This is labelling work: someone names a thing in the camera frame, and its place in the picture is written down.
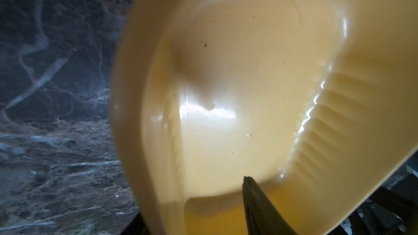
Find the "yellow storage tray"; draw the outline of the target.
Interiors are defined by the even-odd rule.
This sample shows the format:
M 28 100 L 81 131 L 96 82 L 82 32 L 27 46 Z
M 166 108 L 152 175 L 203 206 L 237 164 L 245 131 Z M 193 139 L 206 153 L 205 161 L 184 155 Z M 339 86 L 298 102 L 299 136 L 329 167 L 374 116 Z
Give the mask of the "yellow storage tray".
M 325 235 L 418 149 L 418 0 L 135 0 L 110 115 L 151 234 L 246 234 L 250 176 Z

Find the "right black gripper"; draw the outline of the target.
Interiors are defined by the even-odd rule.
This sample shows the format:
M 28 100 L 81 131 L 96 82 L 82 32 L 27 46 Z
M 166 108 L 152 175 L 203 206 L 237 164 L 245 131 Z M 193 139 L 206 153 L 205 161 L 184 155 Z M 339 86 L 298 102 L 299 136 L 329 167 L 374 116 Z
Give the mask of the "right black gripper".
M 408 175 L 391 189 L 379 187 L 331 235 L 416 235 L 418 178 Z

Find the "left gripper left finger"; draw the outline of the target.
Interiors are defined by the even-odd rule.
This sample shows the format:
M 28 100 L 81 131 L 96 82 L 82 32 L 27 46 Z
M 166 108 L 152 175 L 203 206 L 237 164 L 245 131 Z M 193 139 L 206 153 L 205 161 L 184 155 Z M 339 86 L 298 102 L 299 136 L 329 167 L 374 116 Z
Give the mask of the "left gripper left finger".
M 149 235 L 149 230 L 141 213 L 135 216 L 130 224 L 122 231 L 121 235 Z

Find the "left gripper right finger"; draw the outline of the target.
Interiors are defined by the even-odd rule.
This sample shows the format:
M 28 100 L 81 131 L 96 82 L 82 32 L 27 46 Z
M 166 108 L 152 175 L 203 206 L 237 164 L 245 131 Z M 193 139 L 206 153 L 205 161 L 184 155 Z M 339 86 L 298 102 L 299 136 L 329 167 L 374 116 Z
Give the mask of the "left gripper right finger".
M 247 230 L 250 235 L 295 234 L 252 177 L 244 177 L 242 194 Z

